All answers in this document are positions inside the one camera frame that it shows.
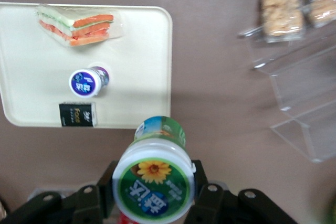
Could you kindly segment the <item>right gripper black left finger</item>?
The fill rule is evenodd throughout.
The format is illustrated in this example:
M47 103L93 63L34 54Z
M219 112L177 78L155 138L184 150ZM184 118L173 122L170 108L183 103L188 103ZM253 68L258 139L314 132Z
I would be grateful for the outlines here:
M96 184L85 185L65 198L57 191L42 192L1 223L103 223L115 203L112 174L117 163L112 161Z

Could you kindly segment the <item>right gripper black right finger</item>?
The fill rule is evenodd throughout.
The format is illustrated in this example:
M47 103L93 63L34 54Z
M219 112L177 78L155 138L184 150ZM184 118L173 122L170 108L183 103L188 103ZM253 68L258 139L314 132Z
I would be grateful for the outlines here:
M296 223L262 191L248 188L234 195L208 181L200 160L194 159L193 164L195 201L184 223Z

